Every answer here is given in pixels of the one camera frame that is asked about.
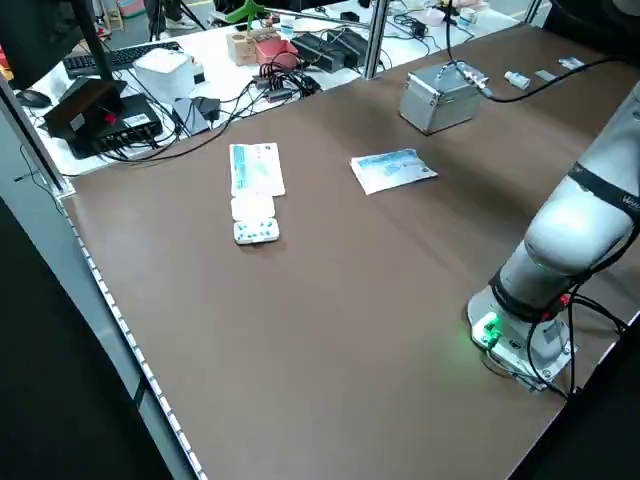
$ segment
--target table surface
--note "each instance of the table surface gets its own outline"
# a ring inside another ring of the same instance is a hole
[[[454,54],[502,96],[518,93],[507,69],[599,57],[524,26]],[[209,478],[504,478],[561,407],[484,368],[465,305],[640,74],[603,65],[426,137],[396,108],[407,72],[444,60],[246,119],[177,160],[74,180],[65,206]],[[239,248],[228,145],[260,142],[280,151],[282,236]],[[366,196],[351,157],[401,148],[440,177]],[[584,293],[630,319],[638,272],[632,248]],[[578,310],[576,339],[580,385],[615,334]]]
[[[340,16],[340,13],[343,11],[354,11],[358,15],[360,15],[362,22],[368,22],[370,20],[372,10],[371,8],[364,9],[360,7],[356,0],[340,2],[328,6],[326,7],[326,9],[327,15],[334,18],[338,18]],[[468,27],[468,30],[477,37],[481,37],[489,33],[508,28],[515,23],[516,21],[511,17],[488,9],[479,13],[478,23]],[[317,31],[327,28],[335,28],[336,26],[337,25],[335,23],[330,22],[299,19],[296,21],[295,27],[296,30]],[[366,30],[355,30],[365,38],[368,38],[368,32]],[[232,32],[236,32],[236,30],[234,29],[234,27],[230,26],[212,29],[206,32],[197,32],[190,35],[177,37],[175,39],[175,41],[177,41],[183,47],[184,51],[193,55],[196,60],[203,64],[205,69],[205,77],[207,78],[207,81],[203,84],[197,85],[196,88],[191,92],[191,97],[204,96],[209,98],[218,98],[221,100],[235,98],[240,94],[245,85],[247,85],[247,83],[251,81],[253,75],[256,75],[258,73],[257,66],[250,65],[237,67],[229,58],[226,37],[229,33]],[[444,27],[430,28],[429,34],[433,35],[433,39],[426,39],[425,42],[430,47],[432,52],[439,51],[439,47],[442,47],[446,44]],[[397,27],[394,27],[392,24],[387,24],[385,35],[389,37],[400,36],[400,38],[408,37],[408,35],[400,31]],[[452,44],[460,44],[467,38],[469,37],[466,33],[456,28],[451,29]],[[383,41],[383,49],[391,58],[394,66],[401,65],[403,63],[420,58],[428,52],[427,47],[425,47],[417,40],[401,40],[398,38],[385,38]],[[385,55],[382,55],[381,59],[384,62],[385,66],[389,65]],[[131,79],[132,72],[132,70],[114,72],[114,75],[116,77],[121,77],[124,80],[127,80],[128,83],[133,87],[133,89],[131,87],[128,87],[123,92],[123,95],[125,96],[139,93],[141,90],[140,86]],[[359,78],[359,75],[356,72],[346,68],[341,69],[334,74],[316,70],[311,74],[311,76],[314,77],[325,90],[351,82]],[[36,83],[34,85],[34,89],[45,93],[46,95],[49,95],[51,98],[57,98],[57,95],[55,95],[53,91],[55,90],[56,82],[60,81],[64,82],[65,84],[71,83],[66,75],[62,62],[58,66],[56,66],[49,75]],[[257,94],[258,91],[255,90],[253,92],[253,96],[255,97],[257,96]],[[251,98],[249,97],[249,95],[245,95],[239,103],[239,107],[242,108],[248,105],[250,101]],[[276,105],[277,104],[269,104],[266,101],[260,101],[256,104],[254,110],[256,112],[259,112],[262,110],[273,108]],[[232,106],[233,104],[227,103],[226,105],[223,105],[222,108],[231,108]],[[36,125],[39,125],[43,121],[40,119],[40,117],[42,117],[42,115],[46,113],[46,110],[25,109],[25,111]],[[224,122],[227,118],[227,115],[221,115],[218,124]],[[164,132],[159,136],[159,138],[166,137],[173,130],[173,122],[167,119],[164,123]],[[69,150],[69,146],[64,140],[51,138],[39,128],[36,128],[36,131],[39,133],[45,147],[47,148],[47,151],[51,155],[58,169],[63,174],[82,175],[99,168],[104,168],[109,163],[113,163],[113,160],[110,160],[105,156],[94,156],[78,160],[73,156],[73,154]],[[131,153],[133,155],[135,153],[140,153],[141,151],[144,151],[144,149],[136,149],[135,151],[127,153]]]

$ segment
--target small white box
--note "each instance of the small white box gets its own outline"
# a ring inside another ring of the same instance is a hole
[[[186,98],[195,87],[191,57],[182,52],[156,48],[136,60],[133,68],[138,80],[162,103]]]

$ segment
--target silver metal box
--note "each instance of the silver metal box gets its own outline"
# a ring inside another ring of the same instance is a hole
[[[462,64],[480,80],[482,73]],[[482,96],[453,64],[441,63],[410,72],[400,101],[400,115],[421,132],[431,133],[472,119]]]

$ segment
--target keyboard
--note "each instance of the keyboard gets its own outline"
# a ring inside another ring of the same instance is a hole
[[[152,43],[150,45],[139,45],[137,47],[121,48],[105,52],[107,62],[113,71],[133,68],[133,62],[143,57],[155,48],[166,48],[168,50],[182,50],[178,42]],[[64,68],[69,78],[77,78],[82,75],[99,75],[92,55],[79,55],[77,57],[67,57],[63,60]]]

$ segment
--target robotic arm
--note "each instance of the robotic arm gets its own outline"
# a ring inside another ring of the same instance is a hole
[[[636,234],[639,194],[640,83],[556,187],[515,252],[469,301],[474,342],[527,378],[535,377],[531,358],[551,381],[571,358],[561,318],[566,300],[558,301],[576,278]]]

